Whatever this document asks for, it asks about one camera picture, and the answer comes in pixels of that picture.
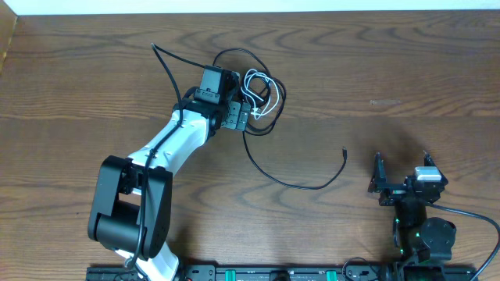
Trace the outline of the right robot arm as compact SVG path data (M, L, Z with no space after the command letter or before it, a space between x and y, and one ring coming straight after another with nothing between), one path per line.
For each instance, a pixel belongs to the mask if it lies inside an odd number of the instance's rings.
M427 205L441 198L448 180L429 154L402 183L390 183L380 153L374 157L370 193L380 195L379 205L395 209L393 240L401 252L398 261L382 265L380 280L470 280L476 269L447 266L452 259L456 226L427 215Z

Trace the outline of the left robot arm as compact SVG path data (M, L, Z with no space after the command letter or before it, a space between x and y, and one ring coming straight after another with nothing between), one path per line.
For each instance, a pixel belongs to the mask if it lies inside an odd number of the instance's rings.
M100 166L87 234L125 259L123 267L90 267L88 280L175 280L180 259L166 242L173 178L220 128L244 130L249 106L238 98L240 75L205 66L199 87L173 107L167 125L143 148Z

